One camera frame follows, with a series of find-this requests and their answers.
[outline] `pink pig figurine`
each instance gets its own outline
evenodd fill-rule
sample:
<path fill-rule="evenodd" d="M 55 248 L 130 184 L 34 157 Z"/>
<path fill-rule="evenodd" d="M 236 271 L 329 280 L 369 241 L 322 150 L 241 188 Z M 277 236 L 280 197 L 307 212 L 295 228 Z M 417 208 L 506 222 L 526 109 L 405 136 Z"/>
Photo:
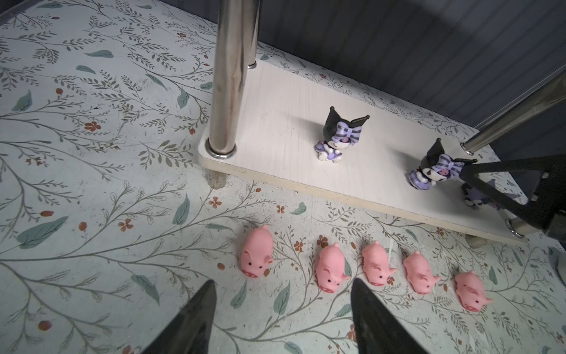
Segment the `pink pig figurine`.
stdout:
<path fill-rule="evenodd" d="M 385 248 L 375 241 L 362 250 L 363 271 L 366 273 L 367 280 L 371 285 L 382 287 L 387 278 L 397 271 L 396 268 L 389 268 L 389 260 Z"/>
<path fill-rule="evenodd" d="M 405 258 L 403 265 L 407 270 L 407 280 L 420 295 L 430 293 L 434 284 L 440 280 L 439 276 L 432 275 L 430 264 L 420 251 Z"/>
<path fill-rule="evenodd" d="M 316 279 L 322 291 L 333 293 L 340 283 L 350 279 L 344 274 L 344 254 L 338 242 L 320 251 L 319 264 L 316 266 Z"/>
<path fill-rule="evenodd" d="M 486 297 L 481 279 L 475 271 L 458 274 L 454 277 L 456 282 L 456 295 L 460 298 L 462 306 L 472 312 L 480 312 L 484 305 L 493 302 Z"/>
<path fill-rule="evenodd" d="M 267 225 L 255 228 L 250 232 L 244 250 L 240 256 L 242 272 L 252 278 L 257 278 L 273 262 L 273 236 Z"/>

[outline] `floral printed surface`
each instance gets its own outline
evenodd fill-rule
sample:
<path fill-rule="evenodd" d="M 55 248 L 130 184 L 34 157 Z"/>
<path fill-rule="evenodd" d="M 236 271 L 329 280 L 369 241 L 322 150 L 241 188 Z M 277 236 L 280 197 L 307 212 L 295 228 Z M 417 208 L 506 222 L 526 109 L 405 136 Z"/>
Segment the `floral printed surface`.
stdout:
<path fill-rule="evenodd" d="M 456 232 L 234 176 L 211 190 L 195 145 L 214 24 L 148 0 L 62 0 L 0 31 L 0 352 L 137 354 L 214 279 L 212 353 L 355 353 L 351 282 L 327 294 L 312 269 L 339 242 L 364 279 L 372 240 L 400 269 L 376 296 L 430 352 L 566 352 L 554 240 L 470 249 Z M 475 132 L 270 46 L 258 59 L 452 137 Z M 238 256 L 263 223 L 275 262 L 249 279 Z M 425 296 L 401 265 L 417 249 L 442 277 Z M 454 293 L 472 269 L 495 299 L 480 313 Z"/>

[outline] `metal washer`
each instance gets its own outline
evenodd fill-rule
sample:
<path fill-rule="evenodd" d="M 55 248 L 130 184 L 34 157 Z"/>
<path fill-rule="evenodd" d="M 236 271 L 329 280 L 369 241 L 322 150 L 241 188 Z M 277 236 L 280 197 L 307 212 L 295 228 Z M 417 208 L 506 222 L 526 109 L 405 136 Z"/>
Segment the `metal washer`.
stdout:
<path fill-rule="evenodd" d="M 237 150 L 236 144 L 234 144 L 234 148 L 232 149 L 232 151 L 230 151 L 227 154 L 214 152 L 214 150 L 211 149 L 211 144 L 208 141 L 208 138 L 207 138 L 207 141 L 204 143 L 204 148 L 206 149 L 206 151 L 208 152 L 209 155 L 211 155 L 215 159 L 220 159 L 220 160 L 225 160 L 225 159 L 231 158 L 232 156 L 234 156 L 234 154 L 236 153 L 236 150 Z"/>

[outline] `toy figurine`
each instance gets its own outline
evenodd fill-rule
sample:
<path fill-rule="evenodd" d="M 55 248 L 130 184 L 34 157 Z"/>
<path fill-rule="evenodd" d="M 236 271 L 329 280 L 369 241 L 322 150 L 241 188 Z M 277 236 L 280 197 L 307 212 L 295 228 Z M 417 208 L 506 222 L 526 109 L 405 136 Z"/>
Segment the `toy figurine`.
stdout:
<path fill-rule="evenodd" d="M 444 153 L 444 148 L 438 138 L 421 160 L 421 166 L 409 172 L 409 183 L 416 189 L 428 190 L 437 182 L 457 178 L 464 165 L 477 161 L 476 159 L 452 159 Z"/>
<path fill-rule="evenodd" d="M 322 291 L 336 292 L 342 282 L 350 279 L 344 274 L 345 261 L 338 242 L 320 251 L 319 263 L 316 266 L 316 281 Z"/>
<path fill-rule="evenodd" d="M 493 188 L 496 188 L 494 178 L 492 178 L 491 181 L 489 181 L 487 184 L 489 184 Z M 483 194 L 482 192 L 480 192 L 476 188 L 473 188 L 472 186 L 470 186 L 467 183 L 464 183 L 462 185 L 462 191 L 464 192 L 464 203 L 466 203 L 466 205 L 472 207 L 474 210 L 478 210 L 480 206 L 486 205 L 486 204 L 493 207 L 493 208 L 496 208 L 497 210 L 503 209 L 501 205 L 499 205 L 498 203 L 495 203 L 488 196 L 486 196 L 485 194 Z M 503 194 L 510 197 L 511 199 L 515 199 L 517 197 L 520 197 L 519 194 L 513 194 L 513 193 L 503 193 Z"/>
<path fill-rule="evenodd" d="M 324 140 L 315 145 L 315 151 L 319 154 L 318 159 L 334 163 L 342 160 L 342 150 L 354 146 L 359 141 L 362 125 L 369 117 L 365 116 L 349 122 L 342 119 L 334 107 L 330 107 L 330 113 L 322 129 Z"/>
<path fill-rule="evenodd" d="M 252 278 L 263 274 L 270 263 L 273 263 L 273 236 L 267 225 L 255 228 L 250 232 L 240 256 L 242 272 Z"/>
<path fill-rule="evenodd" d="M 432 275 L 430 264 L 420 251 L 405 258 L 403 265 L 407 271 L 407 280 L 420 295 L 430 293 L 434 284 L 440 280 L 439 276 Z"/>
<path fill-rule="evenodd" d="M 389 268 L 387 251 L 375 241 L 362 250 L 363 271 L 366 273 L 367 280 L 376 287 L 385 285 L 387 278 L 397 271 L 396 268 Z"/>
<path fill-rule="evenodd" d="M 484 305 L 493 302 L 492 299 L 486 297 L 483 283 L 475 271 L 458 274 L 454 277 L 454 281 L 456 282 L 456 295 L 466 310 L 480 312 Z"/>

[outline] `pole base ring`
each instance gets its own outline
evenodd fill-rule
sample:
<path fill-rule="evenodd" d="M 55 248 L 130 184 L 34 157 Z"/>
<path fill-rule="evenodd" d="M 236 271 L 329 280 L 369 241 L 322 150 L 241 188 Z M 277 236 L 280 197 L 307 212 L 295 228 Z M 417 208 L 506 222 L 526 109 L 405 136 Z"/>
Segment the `pole base ring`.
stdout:
<path fill-rule="evenodd" d="M 511 233 L 513 234 L 513 236 L 517 237 L 517 238 L 524 238 L 525 235 L 521 235 L 520 233 L 518 233 L 517 231 L 515 231 L 515 229 L 513 228 L 513 226 L 511 226 L 511 219 L 507 218 L 505 219 L 505 225 L 507 226 L 507 228 L 509 229 L 509 231 L 511 231 Z"/>
<path fill-rule="evenodd" d="M 462 148 L 462 150 L 464 150 L 464 152 L 470 156 L 474 156 L 474 153 L 471 151 L 468 151 L 468 149 L 466 148 L 466 146 L 464 145 L 464 143 L 460 143 L 460 147 Z"/>
<path fill-rule="evenodd" d="M 234 148 L 229 153 L 218 153 L 211 148 L 211 144 L 207 139 L 207 141 L 204 143 L 204 148 L 209 155 L 211 155 L 215 159 L 220 159 L 220 160 L 229 159 L 236 154 L 236 144 L 234 144 Z"/>

